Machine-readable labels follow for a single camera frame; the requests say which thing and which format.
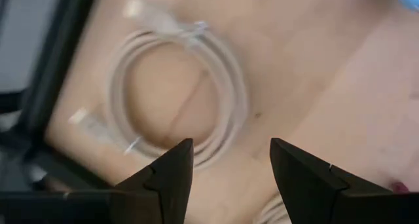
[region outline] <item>wooden table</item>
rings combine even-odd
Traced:
[[[68,118],[101,114],[109,60],[138,28],[127,0],[97,0],[48,128],[48,140],[111,183],[145,166]],[[187,223],[250,223],[277,192],[271,137],[377,184],[419,190],[419,15],[393,0],[148,0],[179,19],[205,20],[243,63],[251,113],[233,148],[194,174]],[[205,69],[175,46],[137,61],[132,118],[164,146],[205,138],[217,96]]]

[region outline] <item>wooden surface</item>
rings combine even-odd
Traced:
[[[234,147],[194,174],[187,223],[250,223],[276,192],[271,137],[377,184],[419,191],[419,15],[393,0],[148,0],[205,20],[239,56],[251,113]],[[115,45],[137,28],[126,0],[98,0],[48,129],[55,147],[117,183],[144,161],[67,122],[100,114]],[[179,47],[139,59],[129,82],[136,126],[165,146],[205,138],[217,96]]]

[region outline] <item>light wood panel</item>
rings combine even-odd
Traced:
[[[137,28],[126,0],[98,0],[48,128],[48,139],[112,183],[146,164],[67,123],[103,107],[107,63]],[[392,0],[149,0],[185,21],[205,20],[243,63],[251,113],[234,147],[194,174],[187,223],[250,223],[276,192],[269,140],[281,137],[380,185],[419,189],[419,16]],[[217,97],[180,48],[164,46],[130,76],[138,128],[165,145],[204,138]]]

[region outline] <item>white cable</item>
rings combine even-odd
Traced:
[[[266,204],[253,224],[291,224],[285,204],[280,194],[277,194]]]
[[[180,24],[167,12],[139,0],[128,4],[125,15],[137,18],[150,31],[133,32],[117,48],[107,87],[108,127],[127,150],[134,149],[152,160],[166,152],[146,141],[130,124],[124,82],[132,62],[145,51],[167,43],[180,45],[205,64],[217,87],[217,125],[205,141],[194,146],[194,168],[210,165],[228,149],[247,117],[247,93],[237,59],[203,23]]]

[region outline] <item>black metal frame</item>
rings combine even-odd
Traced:
[[[44,140],[94,0],[59,0],[30,85],[23,93],[16,126],[0,134],[4,149],[40,166],[73,189],[102,189],[108,183]]]

